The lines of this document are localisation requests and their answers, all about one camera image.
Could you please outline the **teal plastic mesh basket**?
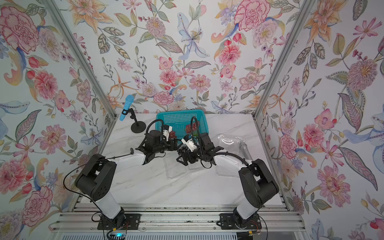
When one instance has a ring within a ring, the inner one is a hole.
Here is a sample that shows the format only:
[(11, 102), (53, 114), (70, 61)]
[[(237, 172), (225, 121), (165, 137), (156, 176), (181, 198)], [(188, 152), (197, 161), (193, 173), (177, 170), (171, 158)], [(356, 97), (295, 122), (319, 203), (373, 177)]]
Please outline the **teal plastic mesh basket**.
[(202, 110), (185, 110), (175, 112), (158, 113), (156, 119), (164, 121), (165, 125), (172, 127), (172, 131), (176, 132), (177, 139), (182, 139), (186, 133), (186, 125), (191, 124), (192, 117), (197, 118), (200, 133), (209, 133), (209, 127), (205, 113)]

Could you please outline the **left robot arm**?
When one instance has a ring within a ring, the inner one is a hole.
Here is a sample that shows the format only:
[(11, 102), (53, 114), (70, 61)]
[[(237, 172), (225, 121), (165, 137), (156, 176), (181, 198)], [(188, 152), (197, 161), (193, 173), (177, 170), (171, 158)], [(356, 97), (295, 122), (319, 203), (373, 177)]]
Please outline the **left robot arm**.
[(105, 157), (94, 154), (75, 180), (75, 186), (101, 211), (101, 221), (114, 228), (128, 223), (124, 209), (110, 191), (115, 173), (131, 167), (143, 166), (155, 159), (156, 154), (175, 151), (178, 140), (171, 137), (173, 127), (162, 120), (154, 120), (146, 129), (145, 137), (136, 149), (121, 156)]

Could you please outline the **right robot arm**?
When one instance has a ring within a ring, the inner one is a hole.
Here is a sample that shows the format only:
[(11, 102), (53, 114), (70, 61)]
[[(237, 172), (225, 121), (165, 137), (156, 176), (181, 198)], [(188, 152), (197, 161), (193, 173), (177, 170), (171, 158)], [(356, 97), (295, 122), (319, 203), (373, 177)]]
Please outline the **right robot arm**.
[(185, 136), (177, 147), (177, 162), (187, 166), (196, 162), (210, 163), (227, 170), (238, 171), (245, 198), (229, 215), (229, 220), (220, 220), (224, 228), (237, 227), (245, 229), (248, 224), (256, 226), (258, 211), (264, 204), (279, 193), (279, 186), (266, 163), (261, 159), (253, 160), (248, 146), (241, 142), (240, 150), (243, 156), (225, 151), (221, 146), (215, 146), (208, 134), (200, 137)]

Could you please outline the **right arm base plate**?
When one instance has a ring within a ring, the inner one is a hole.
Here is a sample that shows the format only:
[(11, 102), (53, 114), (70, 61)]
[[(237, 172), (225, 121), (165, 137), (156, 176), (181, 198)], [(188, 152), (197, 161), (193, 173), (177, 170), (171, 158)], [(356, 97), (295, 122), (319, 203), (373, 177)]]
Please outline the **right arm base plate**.
[(261, 230), (262, 223), (258, 214), (253, 214), (248, 219), (242, 219), (238, 214), (220, 214), (216, 222), (222, 230)]

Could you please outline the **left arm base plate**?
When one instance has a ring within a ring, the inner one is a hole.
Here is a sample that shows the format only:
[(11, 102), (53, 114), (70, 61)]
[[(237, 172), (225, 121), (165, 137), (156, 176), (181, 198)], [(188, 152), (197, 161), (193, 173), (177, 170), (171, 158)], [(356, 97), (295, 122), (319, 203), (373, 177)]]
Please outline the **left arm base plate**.
[(101, 215), (100, 220), (98, 220), (97, 230), (138, 230), (140, 218), (140, 214), (117, 215), (114, 219)]

